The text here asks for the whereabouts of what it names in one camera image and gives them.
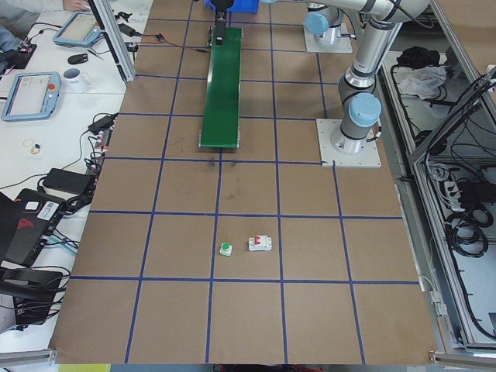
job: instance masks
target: white table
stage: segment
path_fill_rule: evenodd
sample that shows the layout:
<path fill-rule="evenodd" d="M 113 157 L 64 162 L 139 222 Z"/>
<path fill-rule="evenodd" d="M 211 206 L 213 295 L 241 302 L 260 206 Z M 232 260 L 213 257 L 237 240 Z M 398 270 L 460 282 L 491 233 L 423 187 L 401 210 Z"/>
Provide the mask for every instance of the white table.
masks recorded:
<path fill-rule="evenodd" d="M 129 25 L 139 32 L 144 31 L 149 9 L 153 0 L 118 0 L 112 1 L 112 7 L 117 12 L 123 11 L 133 13 Z M 48 22 L 62 25 L 70 12 L 48 12 L 40 15 L 39 22 Z M 45 25 L 35 25 L 29 36 L 36 35 Z M 43 34 L 33 39 L 38 45 L 28 67 L 23 71 L 14 70 L 10 75 L 0 80 L 0 95 L 7 95 L 16 73 L 21 72 L 63 72 L 72 67 L 67 58 L 70 55 L 85 53 L 84 48 L 65 48 L 53 43 L 53 31 L 46 30 Z M 139 41 L 139 39 L 128 38 L 126 41 Z M 104 52 L 109 48 L 104 40 L 99 41 L 94 49 Z M 102 54 L 103 60 L 88 54 L 88 62 L 79 64 L 83 73 L 87 73 L 92 81 L 93 87 L 84 94 L 76 94 L 70 91 L 66 84 L 62 84 L 57 106 L 51 117 L 45 120 L 25 122 L 3 122 L 0 120 L 0 135 L 2 145 L 0 146 L 0 188 L 7 184 L 22 181 L 33 174 L 45 174 L 52 167 L 62 168 L 72 163 L 80 155 L 79 139 L 81 134 L 91 124 L 95 114 L 99 112 L 115 113 L 120 109 L 126 85 L 122 82 L 119 72 L 114 64 L 110 53 Z M 68 167 L 69 171 L 84 173 L 86 166 L 83 159 L 88 157 L 91 151 L 88 135 L 81 139 L 83 157 L 74 165 Z M 41 145 L 38 154 L 30 153 L 30 146 L 25 144 L 34 143 Z M 21 185 L 7 188 L 2 192 L 10 198 L 14 198 L 23 188 L 36 189 L 35 177 Z M 54 195 L 63 196 L 55 191 Z M 75 215 L 64 218 L 58 225 L 58 229 L 70 238 L 79 240 L 83 233 L 84 224 L 88 215 L 89 207 L 85 207 Z M 74 255 L 62 248 L 44 249 L 33 266 L 57 265 L 69 270 L 74 263 Z M 3 262 L 3 267 L 15 267 L 10 263 Z M 34 351 L 46 349 L 53 333 L 57 317 L 49 319 L 43 325 L 30 325 L 24 332 L 8 331 L 0 334 L 0 353 L 11 353 L 19 351 Z M 25 370 L 57 370 L 57 366 L 19 366 L 10 367 L 14 371 Z"/>

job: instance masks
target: blue box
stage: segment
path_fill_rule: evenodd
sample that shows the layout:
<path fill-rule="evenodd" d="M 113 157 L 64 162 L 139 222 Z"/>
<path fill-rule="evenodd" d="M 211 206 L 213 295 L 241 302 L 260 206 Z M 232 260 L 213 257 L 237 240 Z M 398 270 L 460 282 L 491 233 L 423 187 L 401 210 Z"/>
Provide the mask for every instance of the blue box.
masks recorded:
<path fill-rule="evenodd" d="M 210 0 L 205 0 L 205 5 L 210 5 L 212 9 L 215 9 Z M 231 8 L 227 8 L 227 11 L 256 13 L 258 12 L 258 0 L 234 0 L 234 5 Z"/>

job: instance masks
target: blue joint cap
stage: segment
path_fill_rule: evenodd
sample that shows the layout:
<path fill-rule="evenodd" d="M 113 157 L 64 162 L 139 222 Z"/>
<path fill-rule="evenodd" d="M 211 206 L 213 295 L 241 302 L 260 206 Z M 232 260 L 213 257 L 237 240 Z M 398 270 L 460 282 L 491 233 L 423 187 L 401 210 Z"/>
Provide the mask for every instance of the blue joint cap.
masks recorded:
<path fill-rule="evenodd" d="M 318 12 L 310 12 L 305 17 L 305 28 L 314 35 L 322 35 L 329 29 L 329 21 Z"/>
<path fill-rule="evenodd" d="M 381 102 L 371 93 L 359 93 L 351 99 L 348 112 L 355 124 L 368 128 L 379 120 Z"/>

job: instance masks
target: laptop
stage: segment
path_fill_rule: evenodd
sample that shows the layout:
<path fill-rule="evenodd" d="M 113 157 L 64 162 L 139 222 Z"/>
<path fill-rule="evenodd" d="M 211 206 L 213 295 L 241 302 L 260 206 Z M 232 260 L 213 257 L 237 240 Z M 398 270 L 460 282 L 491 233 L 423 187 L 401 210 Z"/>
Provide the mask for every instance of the laptop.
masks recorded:
<path fill-rule="evenodd" d="M 28 188 L 15 201 L 2 196 L 0 220 L 5 235 L 0 235 L 0 259 L 30 267 L 62 219 L 65 200 Z"/>

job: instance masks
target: black bag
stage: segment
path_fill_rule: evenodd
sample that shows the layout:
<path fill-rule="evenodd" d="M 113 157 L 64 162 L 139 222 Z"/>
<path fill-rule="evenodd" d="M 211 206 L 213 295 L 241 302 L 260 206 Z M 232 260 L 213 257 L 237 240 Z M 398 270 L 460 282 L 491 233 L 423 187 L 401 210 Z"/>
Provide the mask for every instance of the black bag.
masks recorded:
<path fill-rule="evenodd" d="M 411 67 L 414 70 L 427 66 L 439 66 L 439 52 L 437 50 L 427 50 L 421 46 L 413 46 L 403 51 L 403 54 L 396 58 L 400 67 Z"/>

